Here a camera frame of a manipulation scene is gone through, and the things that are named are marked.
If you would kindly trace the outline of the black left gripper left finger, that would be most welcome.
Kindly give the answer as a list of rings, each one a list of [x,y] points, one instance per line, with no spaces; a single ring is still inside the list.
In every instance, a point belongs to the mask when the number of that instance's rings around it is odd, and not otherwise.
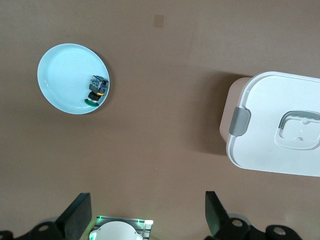
[[[92,220],[90,193],[80,193],[55,220],[45,221],[18,240],[79,240]]]

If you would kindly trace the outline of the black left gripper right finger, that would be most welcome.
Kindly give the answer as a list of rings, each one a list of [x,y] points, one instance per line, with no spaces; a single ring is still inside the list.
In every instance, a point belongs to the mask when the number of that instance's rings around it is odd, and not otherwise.
[[[205,219],[210,235],[207,240],[299,240],[292,228],[284,225],[269,225],[260,231],[244,216],[229,214],[215,191],[205,192]]]

